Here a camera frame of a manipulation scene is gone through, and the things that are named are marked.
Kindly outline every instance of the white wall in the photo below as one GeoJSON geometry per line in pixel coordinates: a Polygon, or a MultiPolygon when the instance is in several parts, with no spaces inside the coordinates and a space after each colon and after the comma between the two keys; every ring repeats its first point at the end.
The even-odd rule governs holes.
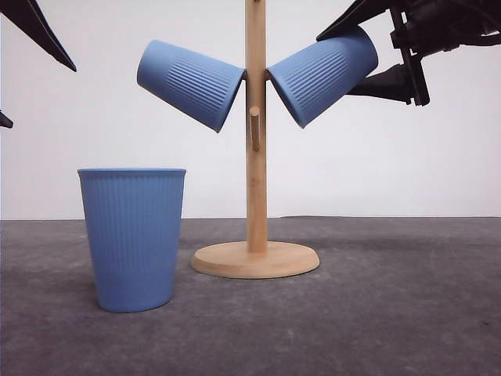
{"type": "MultiPolygon", "coordinates": [[[[39,0],[74,74],[2,23],[2,217],[82,218],[77,168],[187,168],[184,216],[245,216],[244,87],[217,135],[135,83],[158,38],[244,62],[243,0],[39,0]]],[[[311,44],[351,0],[268,1],[269,65],[311,44]]],[[[364,24],[382,71],[388,14],[364,24]]],[[[501,48],[424,61],[426,107],[344,97],[305,130],[273,87],[269,215],[501,215],[501,48]]]]}

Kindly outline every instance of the wooden mug stand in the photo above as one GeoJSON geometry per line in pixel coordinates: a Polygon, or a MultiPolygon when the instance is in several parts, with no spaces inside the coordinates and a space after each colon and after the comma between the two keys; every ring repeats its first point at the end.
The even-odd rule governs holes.
{"type": "Polygon", "coordinates": [[[247,241],[198,250],[192,267],[230,278],[274,278],[315,269],[319,257],[304,245],[268,241],[266,211],[265,0],[245,0],[247,241]]]}

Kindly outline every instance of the round wooden base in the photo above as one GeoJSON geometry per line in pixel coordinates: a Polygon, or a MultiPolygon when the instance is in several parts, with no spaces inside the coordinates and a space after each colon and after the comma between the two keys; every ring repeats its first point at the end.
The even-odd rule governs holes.
{"type": "Polygon", "coordinates": [[[210,245],[196,251],[191,260],[191,266],[204,274],[251,279],[293,276],[319,264],[311,248],[277,241],[269,241],[264,254],[249,252],[245,241],[210,245]]]}

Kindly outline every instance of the upside-down blue cup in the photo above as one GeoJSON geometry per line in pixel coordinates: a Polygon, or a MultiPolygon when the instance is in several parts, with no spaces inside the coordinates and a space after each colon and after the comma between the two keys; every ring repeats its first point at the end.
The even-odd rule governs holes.
{"type": "Polygon", "coordinates": [[[101,308],[137,312],[171,299],[186,170],[78,170],[101,308]]]}
{"type": "Polygon", "coordinates": [[[376,67],[376,49],[357,27],[296,52],[268,72],[290,114],[304,128],[376,67]]]}
{"type": "Polygon", "coordinates": [[[221,131],[243,77],[243,68],[177,45],[151,41],[139,63],[140,86],[221,131]]]}

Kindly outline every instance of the cup rim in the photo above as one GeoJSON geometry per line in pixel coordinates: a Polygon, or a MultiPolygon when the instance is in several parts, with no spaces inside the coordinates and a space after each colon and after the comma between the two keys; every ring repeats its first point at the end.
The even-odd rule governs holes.
{"type": "Polygon", "coordinates": [[[102,168],[79,168],[77,170],[78,173],[81,172],[179,172],[186,173],[184,168],[148,168],[148,167],[138,167],[138,168],[129,168],[129,167],[102,167],[102,168]]]}

